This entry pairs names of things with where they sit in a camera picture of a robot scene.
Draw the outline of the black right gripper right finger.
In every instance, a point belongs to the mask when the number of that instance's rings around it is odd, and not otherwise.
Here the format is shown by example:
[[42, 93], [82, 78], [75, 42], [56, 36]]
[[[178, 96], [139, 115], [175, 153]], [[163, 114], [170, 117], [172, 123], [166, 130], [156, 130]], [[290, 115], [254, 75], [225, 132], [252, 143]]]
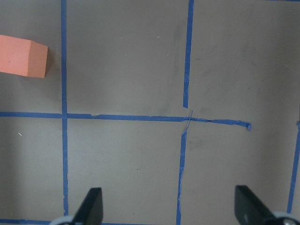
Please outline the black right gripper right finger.
[[234, 214], [240, 225], [298, 225], [290, 213], [271, 211], [246, 185], [236, 185]]

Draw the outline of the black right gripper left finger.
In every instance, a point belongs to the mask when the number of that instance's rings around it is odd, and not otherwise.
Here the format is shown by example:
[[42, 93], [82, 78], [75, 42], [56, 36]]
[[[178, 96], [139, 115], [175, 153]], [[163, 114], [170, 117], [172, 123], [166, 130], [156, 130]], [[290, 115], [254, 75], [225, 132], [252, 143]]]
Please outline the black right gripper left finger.
[[101, 225], [104, 217], [102, 189], [91, 188], [74, 216], [53, 220], [51, 225]]

